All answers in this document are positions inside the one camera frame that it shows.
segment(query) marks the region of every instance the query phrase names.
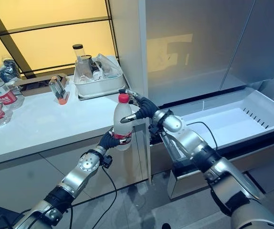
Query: tiled floor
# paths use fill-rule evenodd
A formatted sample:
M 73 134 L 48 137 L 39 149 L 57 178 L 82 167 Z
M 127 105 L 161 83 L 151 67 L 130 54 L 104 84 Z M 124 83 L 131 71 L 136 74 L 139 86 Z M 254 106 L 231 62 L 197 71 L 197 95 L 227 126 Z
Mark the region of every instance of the tiled floor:
M 223 215 L 211 198 L 209 190 L 170 201 L 167 194 L 168 173 L 118 191 L 112 208 L 101 219 L 97 229 L 160 229 L 169 223 L 172 229 L 230 229 L 230 218 Z M 115 194 L 74 207 L 73 229 L 92 228 L 108 208 Z M 274 191 L 263 204 L 274 213 Z M 64 215 L 57 229 L 67 229 L 70 213 Z

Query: white counter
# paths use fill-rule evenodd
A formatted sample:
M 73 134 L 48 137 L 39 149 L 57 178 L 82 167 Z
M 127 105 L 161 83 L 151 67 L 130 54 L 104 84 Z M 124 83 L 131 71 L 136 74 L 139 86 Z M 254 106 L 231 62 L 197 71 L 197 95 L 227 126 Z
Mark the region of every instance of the white counter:
M 67 104 L 59 105 L 48 92 L 25 97 L 13 111 L 11 121 L 0 127 L 0 162 L 99 136 L 113 125 L 118 94 L 79 101 L 69 78 Z

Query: small red object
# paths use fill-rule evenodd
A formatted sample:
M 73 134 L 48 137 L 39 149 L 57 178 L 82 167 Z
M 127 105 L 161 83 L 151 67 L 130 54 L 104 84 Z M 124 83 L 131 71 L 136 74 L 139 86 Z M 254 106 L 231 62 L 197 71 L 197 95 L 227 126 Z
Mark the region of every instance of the small red object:
M 70 92 L 65 92 L 64 98 L 58 100 L 60 105 L 64 105 L 67 103 L 68 98 L 69 98 L 69 93 Z
M 123 104 L 128 103 L 128 94 L 120 94 L 118 100 Z

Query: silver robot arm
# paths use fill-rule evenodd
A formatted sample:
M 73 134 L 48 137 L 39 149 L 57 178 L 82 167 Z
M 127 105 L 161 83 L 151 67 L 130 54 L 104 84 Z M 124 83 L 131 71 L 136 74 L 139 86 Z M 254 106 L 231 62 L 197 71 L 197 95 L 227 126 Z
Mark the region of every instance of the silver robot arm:
M 111 130 L 106 132 L 100 143 L 81 156 L 76 167 L 71 170 L 57 186 L 34 206 L 14 229 L 50 229 L 62 219 L 63 213 L 79 196 L 100 166 L 109 168 L 112 157 L 105 153 L 109 148 L 129 143 L 131 138 L 115 139 Z
M 259 202 L 259 192 L 231 162 L 221 157 L 204 139 L 190 130 L 184 120 L 169 110 L 159 110 L 147 98 L 130 90 L 131 103 L 140 110 L 121 122 L 149 117 L 150 130 L 159 133 L 171 157 L 181 151 L 203 173 L 211 195 L 221 211 L 231 216 L 232 229 L 274 229 L 274 215 Z

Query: black lid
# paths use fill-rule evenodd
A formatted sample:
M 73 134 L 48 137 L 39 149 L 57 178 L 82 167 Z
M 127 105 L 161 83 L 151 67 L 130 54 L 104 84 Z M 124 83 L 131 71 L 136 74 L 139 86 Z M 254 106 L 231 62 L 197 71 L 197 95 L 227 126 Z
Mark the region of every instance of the black lid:
M 82 49 L 83 45 L 82 44 L 74 44 L 72 47 L 73 47 L 73 49 Z

